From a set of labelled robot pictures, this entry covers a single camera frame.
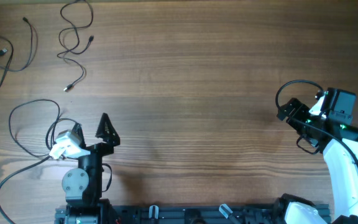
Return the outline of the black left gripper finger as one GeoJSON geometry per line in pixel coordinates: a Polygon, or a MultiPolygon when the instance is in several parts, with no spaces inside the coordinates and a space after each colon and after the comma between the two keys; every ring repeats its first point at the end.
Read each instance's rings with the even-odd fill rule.
{"type": "Polygon", "coordinates": [[[95,137],[102,139],[110,146],[119,146],[121,144],[121,139],[107,113],[102,114],[95,137]]]}
{"type": "Polygon", "coordinates": [[[86,143],[83,135],[82,125],[80,123],[75,123],[72,131],[78,136],[78,139],[80,140],[79,147],[85,149],[86,143]]]}

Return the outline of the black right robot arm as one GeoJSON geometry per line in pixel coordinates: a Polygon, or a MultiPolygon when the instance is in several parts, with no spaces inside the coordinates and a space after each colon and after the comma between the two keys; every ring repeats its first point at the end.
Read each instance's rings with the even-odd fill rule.
{"type": "Polygon", "coordinates": [[[335,222],[358,223],[358,128],[351,124],[356,94],[328,88],[315,98],[312,108],[292,98],[277,106],[277,116],[323,155],[333,189],[335,222]]]}

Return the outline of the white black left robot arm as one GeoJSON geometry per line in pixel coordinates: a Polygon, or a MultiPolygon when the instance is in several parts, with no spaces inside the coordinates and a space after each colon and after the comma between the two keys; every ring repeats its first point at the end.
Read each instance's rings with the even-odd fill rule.
{"type": "Polygon", "coordinates": [[[62,179],[67,205],[55,211],[59,224],[120,223],[121,218],[108,199],[102,199],[103,157],[114,153],[120,137],[109,116],[103,113],[95,134],[102,141],[91,146],[85,144],[82,127],[76,123],[72,129],[58,134],[49,155],[53,159],[69,158],[78,161],[78,167],[69,170],[62,179]]]}

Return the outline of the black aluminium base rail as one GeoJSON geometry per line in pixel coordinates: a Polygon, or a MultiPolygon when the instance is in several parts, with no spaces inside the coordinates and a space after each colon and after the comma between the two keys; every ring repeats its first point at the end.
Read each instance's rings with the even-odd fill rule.
{"type": "MultiPolygon", "coordinates": [[[[239,223],[283,223],[272,218],[272,205],[231,206],[233,217],[239,223]]],[[[67,208],[56,209],[55,223],[101,223],[90,213],[70,218],[67,208]]],[[[112,220],[108,223],[230,223],[217,206],[212,207],[159,207],[158,216],[151,215],[148,207],[114,206],[112,220]]]]}

